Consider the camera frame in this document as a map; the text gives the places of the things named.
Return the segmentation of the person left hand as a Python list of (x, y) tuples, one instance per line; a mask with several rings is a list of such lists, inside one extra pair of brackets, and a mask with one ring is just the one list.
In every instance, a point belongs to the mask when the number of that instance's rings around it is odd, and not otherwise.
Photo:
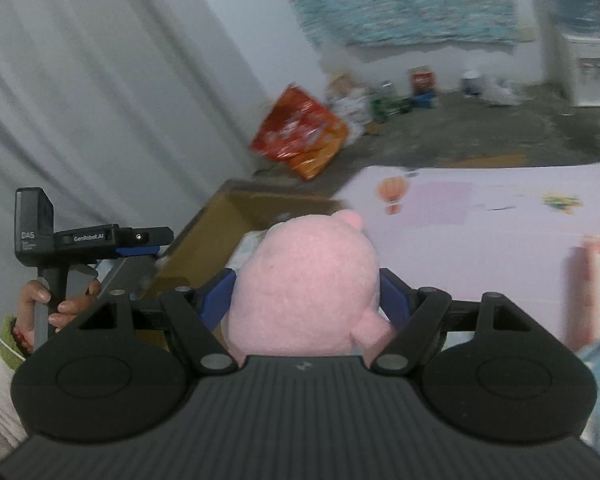
[[(82, 312), (93, 307), (102, 290), (100, 281), (91, 281), (86, 293), (63, 301), (57, 312), (50, 315), (48, 322), (55, 332), (59, 332), (72, 323)], [(34, 346), (34, 308), (37, 304), (46, 306), (50, 301), (50, 292), (39, 282), (30, 281), (20, 292), (16, 322), (12, 332), (23, 348), (31, 351)]]

